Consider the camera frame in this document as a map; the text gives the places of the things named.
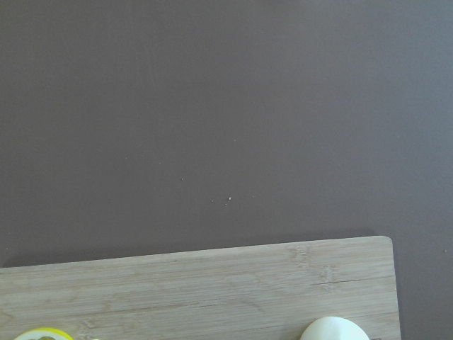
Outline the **white steamed bun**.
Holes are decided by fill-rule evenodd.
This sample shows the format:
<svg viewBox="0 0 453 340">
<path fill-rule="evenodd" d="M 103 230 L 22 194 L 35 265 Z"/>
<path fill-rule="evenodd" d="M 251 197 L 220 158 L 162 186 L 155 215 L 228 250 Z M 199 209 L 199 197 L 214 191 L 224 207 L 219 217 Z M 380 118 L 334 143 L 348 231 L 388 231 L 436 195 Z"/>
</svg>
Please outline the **white steamed bun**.
<svg viewBox="0 0 453 340">
<path fill-rule="evenodd" d="M 313 321 L 300 340 L 369 340 L 356 323 L 342 317 L 322 317 Z"/>
</svg>

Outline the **bamboo cutting board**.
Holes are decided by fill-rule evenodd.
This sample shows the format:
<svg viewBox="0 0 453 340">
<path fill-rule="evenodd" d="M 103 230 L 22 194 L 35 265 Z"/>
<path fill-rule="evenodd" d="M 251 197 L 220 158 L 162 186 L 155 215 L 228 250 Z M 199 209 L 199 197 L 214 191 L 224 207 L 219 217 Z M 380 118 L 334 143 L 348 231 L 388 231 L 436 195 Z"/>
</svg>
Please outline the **bamboo cutting board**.
<svg viewBox="0 0 453 340">
<path fill-rule="evenodd" d="M 384 236 L 187 251 L 1 270 L 1 338 L 298 339 L 338 316 L 401 336 Z"/>
</svg>

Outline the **single lemon slice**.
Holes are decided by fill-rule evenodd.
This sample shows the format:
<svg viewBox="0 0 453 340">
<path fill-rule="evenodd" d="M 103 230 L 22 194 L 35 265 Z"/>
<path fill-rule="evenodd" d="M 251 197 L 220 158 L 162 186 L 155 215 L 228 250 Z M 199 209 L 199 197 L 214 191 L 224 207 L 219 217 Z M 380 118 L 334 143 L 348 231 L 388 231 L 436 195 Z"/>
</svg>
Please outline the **single lemon slice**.
<svg viewBox="0 0 453 340">
<path fill-rule="evenodd" d="M 14 340 L 73 340 L 73 338 L 62 331 L 52 327 L 39 327 L 30 329 L 28 331 L 19 334 Z"/>
</svg>

